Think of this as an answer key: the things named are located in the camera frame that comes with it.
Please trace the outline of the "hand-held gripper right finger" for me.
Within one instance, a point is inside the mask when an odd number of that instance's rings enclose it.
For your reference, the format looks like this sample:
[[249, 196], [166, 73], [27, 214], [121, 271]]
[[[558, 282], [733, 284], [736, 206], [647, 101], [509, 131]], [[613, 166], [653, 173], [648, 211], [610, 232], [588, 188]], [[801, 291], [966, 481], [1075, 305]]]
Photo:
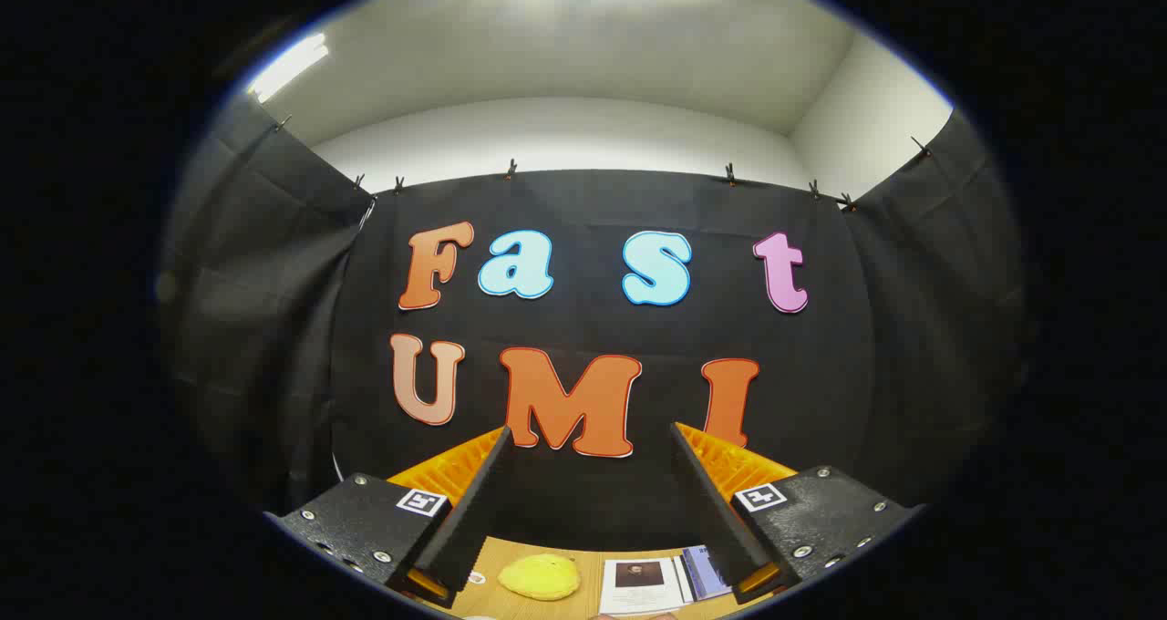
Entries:
[[822, 579], [925, 513], [843, 468], [794, 471], [683, 422], [670, 437], [689, 523], [741, 604]]

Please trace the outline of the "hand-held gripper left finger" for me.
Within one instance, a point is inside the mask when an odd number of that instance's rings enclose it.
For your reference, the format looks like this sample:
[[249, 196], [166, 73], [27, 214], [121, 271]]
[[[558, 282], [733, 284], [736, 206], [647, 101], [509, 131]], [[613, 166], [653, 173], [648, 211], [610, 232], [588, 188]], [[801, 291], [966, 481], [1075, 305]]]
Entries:
[[512, 460], [503, 426], [387, 479], [352, 473], [266, 518], [355, 578], [450, 609], [499, 517]]

